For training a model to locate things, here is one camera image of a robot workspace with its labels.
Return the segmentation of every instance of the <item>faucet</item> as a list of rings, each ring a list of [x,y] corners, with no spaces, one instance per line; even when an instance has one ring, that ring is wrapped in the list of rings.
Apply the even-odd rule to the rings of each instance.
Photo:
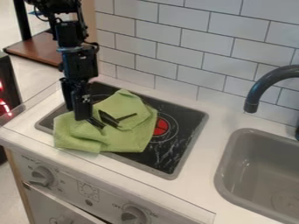
[[[267,89],[279,81],[291,78],[299,78],[299,65],[280,67],[265,74],[250,89],[245,100],[244,110],[254,114],[259,107],[261,96]],[[296,129],[295,137],[299,141],[299,127]]]

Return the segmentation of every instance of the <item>black stovetop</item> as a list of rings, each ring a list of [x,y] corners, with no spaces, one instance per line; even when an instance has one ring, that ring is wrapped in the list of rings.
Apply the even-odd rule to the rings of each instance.
[[[95,82],[92,85],[94,101],[99,102],[112,95],[118,88]],[[165,101],[139,95],[143,101],[158,111],[156,129],[150,143],[142,153],[110,153],[117,158],[126,158],[130,165],[148,172],[162,173],[164,178],[178,174],[194,142],[202,130],[207,115],[203,112],[171,104]],[[53,119],[66,112],[66,107],[55,109],[46,118],[38,122],[42,130],[53,129]]]

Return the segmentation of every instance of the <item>sink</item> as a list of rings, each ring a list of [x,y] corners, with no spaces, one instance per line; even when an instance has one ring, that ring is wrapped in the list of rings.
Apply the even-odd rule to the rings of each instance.
[[[214,184],[234,205],[297,224],[299,143],[257,129],[239,129],[229,139]]]

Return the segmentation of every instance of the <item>oven door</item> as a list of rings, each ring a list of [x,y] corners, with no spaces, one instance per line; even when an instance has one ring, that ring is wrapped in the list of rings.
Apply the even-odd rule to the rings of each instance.
[[[106,224],[79,208],[23,183],[34,224]]]

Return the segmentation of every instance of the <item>folded cloth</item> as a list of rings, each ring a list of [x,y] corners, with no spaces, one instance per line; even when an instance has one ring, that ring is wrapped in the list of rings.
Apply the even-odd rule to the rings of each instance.
[[[75,121],[68,112],[54,119],[54,145],[58,148],[100,153],[143,152],[156,126],[157,111],[128,90],[121,89],[106,100],[94,104],[94,118],[102,122],[99,110],[113,118],[131,116],[119,122],[119,127],[96,128],[87,121]]]

